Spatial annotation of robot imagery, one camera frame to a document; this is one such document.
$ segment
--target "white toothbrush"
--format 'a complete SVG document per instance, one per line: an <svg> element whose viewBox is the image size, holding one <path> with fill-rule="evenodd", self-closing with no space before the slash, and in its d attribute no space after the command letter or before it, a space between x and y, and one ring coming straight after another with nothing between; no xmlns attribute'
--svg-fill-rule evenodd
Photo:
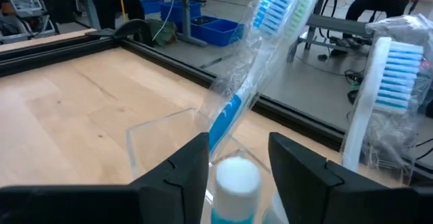
<svg viewBox="0 0 433 224"><path fill-rule="evenodd" d="M406 113L423 53L423 47L418 45L395 42L389 37L377 40L346 136L344 167L358 171L363 139L373 110Z"/></svg>

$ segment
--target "blue storage box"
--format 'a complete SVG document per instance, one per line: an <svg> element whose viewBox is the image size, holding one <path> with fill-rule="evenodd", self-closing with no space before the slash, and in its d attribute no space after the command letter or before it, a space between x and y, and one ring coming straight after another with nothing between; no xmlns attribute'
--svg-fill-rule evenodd
<svg viewBox="0 0 433 224"><path fill-rule="evenodd" d="M242 39L244 25L237 22L218 19L202 25L202 37L209 44L224 47Z"/></svg>
<svg viewBox="0 0 433 224"><path fill-rule="evenodd" d="M216 20L219 20L218 18L213 18L213 17L209 17L209 16L200 16L200 17L194 17L191 18L191 36L195 37L197 39L202 39L201 34L202 34L202 25L205 24L196 24L196 20L199 18L206 18L207 20L209 20L209 22L214 22ZM182 33L183 32L183 23L182 22L175 22L176 27L177 27L177 32Z"/></svg>
<svg viewBox="0 0 433 224"><path fill-rule="evenodd" d="M140 0L141 6L144 9L144 14L154 14L161 12L161 4L164 0Z"/></svg>
<svg viewBox="0 0 433 224"><path fill-rule="evenodd" d="M165 20L168 12L170 11L171 1L161 3L161 20ZM200 17L202 12L200 11L201 4L196 1L189 2L189 14L191 19L193 17ZM170 17L168 17L168 21L171 22L182 22L182 1L176 0L173 3L173 8L170 13Z"/></svg>

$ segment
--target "toothpaste cap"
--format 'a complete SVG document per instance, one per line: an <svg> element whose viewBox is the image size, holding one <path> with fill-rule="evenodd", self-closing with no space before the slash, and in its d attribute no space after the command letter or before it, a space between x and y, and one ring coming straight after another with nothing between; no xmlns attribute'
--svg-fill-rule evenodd
<svg viewBox="0 0 433 224"><path fill-rule="evenodd" d="M228 158L216 168L214 212L225 220L250 219L260 202L262 178L251 161Z"/></svg>

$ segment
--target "transparent acrylic holder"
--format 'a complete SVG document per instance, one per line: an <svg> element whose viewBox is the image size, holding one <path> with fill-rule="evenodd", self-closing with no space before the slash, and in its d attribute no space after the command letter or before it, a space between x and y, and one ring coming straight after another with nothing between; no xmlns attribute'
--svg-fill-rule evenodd
<svg viewBox="0 0 433 224"><path fill-rule="evenodd" d="M190 108L158 120L131 127L127 131L127 143L134 179L146 174L201 133L203 130L201 130L200 123L198 123L201 119L203 117L198 114L198 110ZM262 223L263 214L269 207L272 194L276 190L271 170L231 136L227 136L225 143L210 158L208 186L201 223L210 223L216 166L222 160L233 156L251 160L260 169L263 187L254 223Z"/></svg>

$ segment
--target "clear plastic bag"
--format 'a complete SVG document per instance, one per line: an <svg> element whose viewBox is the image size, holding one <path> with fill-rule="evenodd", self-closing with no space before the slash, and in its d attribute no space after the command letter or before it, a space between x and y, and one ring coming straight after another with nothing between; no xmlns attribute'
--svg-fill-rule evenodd
<svg viewBox="0 0 433 224"><path fill-rule="evenodd" d="M373 108L363 137L359 160L367 167L367 171L363 171L367 177L377 176L379 173L382 176L380 179L384 179L385 184L390 187L408 185L414 165L414 158L410 156L409 150L416 144L415 136L420 120L418 108L423 103L433 78L433 23L422 15L401 16L367 24L366 29L367 32L374 32L372 49L378 45L379 38L390 37L392 41L417 45L423 51L416 79L411 86L407 109L404 113L394 113ZM370 53L365 79L372 72L373 56L374 54ZM359 98L367 90L367 85L363 82L354 110L359 109ZM349 134L350 132L346 134L341 148L343 160L348 159L345 148L350 144Z"/></svg>
<svg viewBox="0 0 433 224"><path fill-rule="evenodd" d="M241 21L244 38L229 58L231 69L216 78L200 108L200 114L207 118L198 123L210 131L212 153L281 68L316 2L252 0L247 6Z"/></svg>

